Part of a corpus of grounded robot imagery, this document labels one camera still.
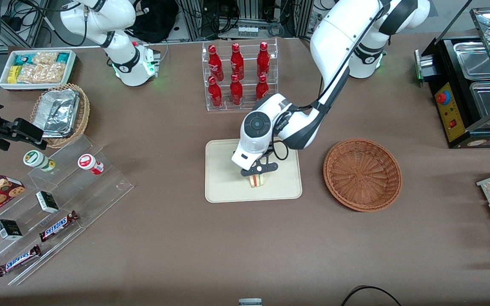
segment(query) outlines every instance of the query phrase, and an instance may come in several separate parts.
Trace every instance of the gray floor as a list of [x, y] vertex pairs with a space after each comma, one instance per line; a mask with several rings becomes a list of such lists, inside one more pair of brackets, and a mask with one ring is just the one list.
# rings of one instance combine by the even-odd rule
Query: gray floor
[[[427, 33], [434, 32], [440, 33], [453, 19], [453, 17], [457, 14], [460, 8], [465, 4], [467, 0], [430, 0], [432, 3], [430, 9], [430, 15], [423, 24], [418, 26], [415, 29], [404, 30], [402, 33]], [[50, 2], [50, 8], [59, 8], [63, 4], [68, 3], [69, 0], [52, 0]], [[472, 4], [476, 7], [484, 7], [490, 6], [490, 0], [475, 0]], [[79, 43], [81, 37], [79, 35], [75, 35], [66, 30], [66, 28], [62, 25], [62, 21], [58, 16], [58, 13], [47, 14], [47, 17], [51, 20], [56, 31], [60, 33], [62, 38], [70, 43]], [[170, 37], [174, 38], [174, 41], [184, 40], [188, 37], [188, 34], [185, 32], [185, 26], [182, 20], [182, 14], [180, 13], [177, 16], [176, 26], [179, 26], [179, 30], [172, 31]], [[451, 30], [453, 31], [464, 31], [467, 29], [473, 29], [474, 25], [468, 15], [468, 12], [465, 12], [461, 15], [461, 17], [457, 20], [455, 25]], [[86, 40], [84, 46], [93, 46], [95, 43], [90, 40]], [[39, 37], [35, 43], [36, 47], [64, 47], [64, 44], [56, 35], [49, 35], [48, 31], [45, 29], [41, 29], [39, 33]], [[0, 75], [3, 71], [4, 64], [6, 62], [6, 56], [0, 55]]]

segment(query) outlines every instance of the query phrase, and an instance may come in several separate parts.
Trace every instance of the wicker basket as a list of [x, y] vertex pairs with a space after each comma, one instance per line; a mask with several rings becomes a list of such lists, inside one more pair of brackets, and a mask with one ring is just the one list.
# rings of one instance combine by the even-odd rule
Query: wicker basket
[[[66, 145], [66, 143], [70, 142], [76, 136], [81, 135], [86, 130], [86, 126], [88, 124], [88, 116], [90, 115], [90, 102], [88, 101], [88, 97], [85, 95], [84, 91], [80, 89], [80, 87], [74, 84], [66, 84], [60, 85], [54, 88], [49, 89], [48, 91], [62, 91], [64, 89], [72, 89], [78, 93], [80, 93], [80, 101], [77, 110], [77, 118], [75, 119], [73, 134], [67, 138], [43, 138], [47, 142], [48, 146], [53, 149], [59, 149]], [[33, 112], [31, 116], [29, 116], [29, 122], [33, 122], [35, 118], [35, 114], [37, 113], [37, 107], [39, 107], [39, 102], [41, 101], [42, 95], [37, 99], [37, 103], [33, 107]]]
[[381, 145], [361, 138], [334, 145], [326, 155], [323, 174], [330, 193], [358, 211], [389, 207], [402, 187], [402, 174], [393, 155]]

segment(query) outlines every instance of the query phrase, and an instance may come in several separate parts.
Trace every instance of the red button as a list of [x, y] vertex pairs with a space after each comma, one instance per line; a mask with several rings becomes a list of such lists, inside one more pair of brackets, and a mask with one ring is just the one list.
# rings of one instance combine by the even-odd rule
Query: red button
[[447, 99], [447, 96], [445, 95], [445, 93], [439, 93], [436, 96], [436, 102], [438, 102], [440, 104], [444, 103], [446, 99]]

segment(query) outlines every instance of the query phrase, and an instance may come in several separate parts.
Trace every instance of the coca-cola bottle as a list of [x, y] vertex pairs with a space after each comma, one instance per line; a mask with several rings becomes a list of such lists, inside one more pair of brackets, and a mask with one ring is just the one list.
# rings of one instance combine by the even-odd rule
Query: coca-cola bottle
[[260, 75], [258, 77], [258, 84], [256, 85], [256, 99], [262, 99], [262, 97], [266, 96], [269, 89], [266, 84], [266, 75]]
[[243, 66], [243, 55], [239, 51], [239, 43], [232, 43], [230, 63], [232, 64], [232, 73], [237, 74], [239, 79], [243, 79], [245, 77], [245, 68]]
[[268, 75], [270, 73], [270, 55], [268, 54], [268, 43], [263, 41], [260, 43], [260, 52], [256, 58], [256, 74], [260, 76], [262, 74]]
[[230, 93], [232, 93], [232, 103], [235, 106], [241, 105], [241, 98], [243, 97], [243, 86], [241, 86], [237, 74], [232, 75], [232, 83], [230, 84]]
[[214, 76], [209, 76], [208, 78], [209, 82], [209, 98], [211, 99], [211, 103], [213, 104], [214, 108], [220, 108], [222, 107], [222, 91], [220, 91], [220, 87], [217, 84], [217, 80], [214, 78]]
[[211, 74], [217, 78], [217, 81], [222, 82], [224, 79], [224, 72], [222, 72], [222, 61], [217, 54], [217, 48], [214, 45], [208, 47], [209, 51], [209, 70]]

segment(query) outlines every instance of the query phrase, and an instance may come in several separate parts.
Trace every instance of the brown table surface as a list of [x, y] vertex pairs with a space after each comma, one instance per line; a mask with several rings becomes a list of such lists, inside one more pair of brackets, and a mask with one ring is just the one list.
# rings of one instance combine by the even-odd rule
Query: brown table surface
[[[136, 188], [23, 284], [0, 283], [0, 305], [335, 305], [357, 285], [404, 305], [490, 304], [490, 211], [475, 185], [490, 177], [490, 149], [447, 148], [428, 88], [414, 83], [413, 51], [432, 37], [393, 37], [375, 75], [348, 81], [299, 153], [300, 198], [223, 204], [204, 198], [205, 145], [238, 138], [245, 113], [206, 111], [202, 45], [171, 45], [161, 76], [136, 88], [114, 76], [103, 50], [76, 49], [86, 134]], [[280, 92], [311, 102], [320, 76], [307, 44], [279, 40], [279, 50]], [[38, 96], [1, 90], [2, 117], [29, 118]], [[325, 186], [326, 152], [352, 137], [400, 163], [402, 193], [384, 211], [352, 211]], [[31, 148], [0, 151], [0, 174], [24, 176]], [[361, 303], [391, 305], [371, 291], [348, 305]]]

